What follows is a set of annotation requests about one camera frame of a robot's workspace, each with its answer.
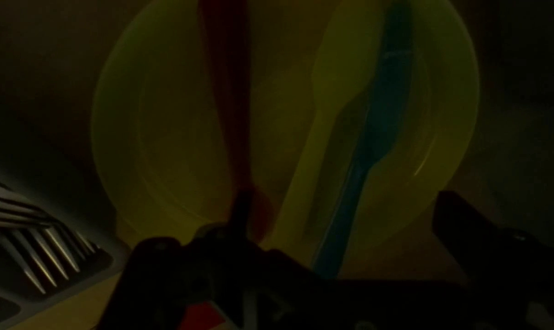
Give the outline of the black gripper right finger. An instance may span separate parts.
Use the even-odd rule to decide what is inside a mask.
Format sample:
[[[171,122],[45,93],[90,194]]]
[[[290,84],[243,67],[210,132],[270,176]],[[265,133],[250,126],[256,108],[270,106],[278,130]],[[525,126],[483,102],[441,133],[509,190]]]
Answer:
[[[554,247],[529,231],[498,225],[454,190],[437,196],[434,232],[476,282],[554,286]]]

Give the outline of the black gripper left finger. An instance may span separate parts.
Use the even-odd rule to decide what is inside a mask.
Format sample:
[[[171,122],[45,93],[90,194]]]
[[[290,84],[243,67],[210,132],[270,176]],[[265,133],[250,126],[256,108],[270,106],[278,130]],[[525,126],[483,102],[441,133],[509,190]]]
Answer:
[[[254,203],[254,192],[250,188],[243,188],[237,192],[228,220],[228,232],[232,236],[245,236],[248,232],[252,203]]]

